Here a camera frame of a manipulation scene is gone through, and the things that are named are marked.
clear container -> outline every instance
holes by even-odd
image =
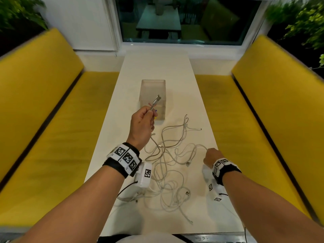
[[[149,106],[152,105],[157,95],[160,95],[161,99],[158,104],[154,107],[157,110],[158,116],[156,120],[165,119],[165,108],[167,103],[165,80],[142,80],[141,91],[140,91],[140,105]]]

tangled cable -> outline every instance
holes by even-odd
[[[158,190],[153,190],[150,187],[148,187],[147,190],[142,191],[141,193],[137,193],[135,196],[132,198],[119,198],[119,200],[130,202],[133,200],[138,200],[140,198],[152,198],[160,195],[160,204],[161,207],[164,211],[166,212],[174,212],[176,210],[179,210],[181,214],[190,222],[191,224],[193,223],[189,218],[184,214],[184,212],[181,209],[181,206],[184,204],[184,202],[188,201],[191,196],[190,189],[184,186],[184,175],[175,169],[168,169],[170,166],[174,166],[176,164],[179,165],[186,165],[187,167],[191,164],[193,158],[195,157],[197,153],[197,148],[198,147],[203,147],[207,150],[207,148],[201,144],[194,144],[194,143],[189,143],[185,146],[185,148],[180,152],[179,151],[179,146],[183,142],[183,140],[187,136],[188,131],[200,131],[201,129],[194,129],[194,128],[189,128],[188,127],[188,121],[189,118],[187,115],[184,116],[183,119],[183,124],[181,125],[174,125],[174,126],[167,126],[164,127],[162,132],[161,132],[161,138],[162,141],[160,143],[157,143],[152,136],[155,134],[151,135],[151,140],[155,143],[155,147],[153,148],[152,151],[147,151],[146,146],[144,147],[144,150],[146,153],[150,154],[145,161],[146,162],[152,162],[153,168],[152,172],[153,175],[151,179],[155,181]],[[182,127],[182,136],[179,140],[164,140],[163,133],[167,130],[171,130],[174,128],[179,128]],[[175,143],[173,145],[166,145],[166,143],[171,142]],[[174,149],[174,155],[171,154],[171,152],[168,149]],[[180,162],[178,158],[184,157],[186,154],[190,153],[190,156],[187,160]],[[175,180],[168,180],[166,181],[166,177],[170,172],[174,173],[179,173],[182,176],[182,182],[180,184],[177,183]],[[164,199],[165,194],[171,194],[172,200],[170,203],[167,203]]]

window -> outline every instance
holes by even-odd
[[[124,42],[242,45],[258,0],[116,0]]]

tabletop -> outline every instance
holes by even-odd
[[[181,125],[187,114],[188,127],[197,130],[188,131],[186,138],[178,147],[182,151],[189,143],[202,144],[207,148],[217,147],[208,116],[202,101],[199,88],[193,73],[188,55],[181,50],[165,50],[146,48],[141,51],[128,51],[122,65],[106,117],[92,156],[86,180],[103,164],[106,155],[128,136],[131,115],[139,109],[139,93],[142,79],[166,80],[166,117],[156,121],[156,142],[161,141],[161,130],[170,125]],[[165,131],[164,138],[181,138],[181,129]],[[150,141],[146,150],[150,151],[155,144]],[[116,200],[110,216],[103,228],[101,236],[118,233],[145,234],[153,231],[171,234],[239,232],[243,231],[241,221],[227,196],[221,201],[210,197],[209,184],[211,171],[203,164],[206,150],[198,147],[196,156],[189,166],[175,164],[173,170],[180,171],[184,177],[184,186],[190,190],[190,198],[178,209],[167,212],[161,207],[161,195],[152,198],[141,198],[137,202],[121,202]],[[148,157],[144,150],[140,158]],[[179,157],[182,162],[186,156]],[[171,172],[166,180],[181,182],[181,175]],[[128,177],[123,187],[132,183],[134,178]],[[155,182],[150,187],[155,190]],[[137,189],[133,185],[125,190],[125,194]]]
[[[156,15],[155,6],[147,5],[136,26],[137,30],[181,31],[178,8],[164,6],[163,15]]]

black wire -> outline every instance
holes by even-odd
[[[126,188],[128,188],[130,185],[133,185],[133,184],[135,184],[135,183],[138,183],[138,181],[136,181],[136,182],[132,182],[131,184],[129,184],[129,185],[127,185],[122,191],[120,191],[119,192],[119,194],[117,195],[117,197],[126,189]]]
[[[248,243],[247,239],[246,239],[246,229],[244,227],[244,236],[245,236],[245,242]]]

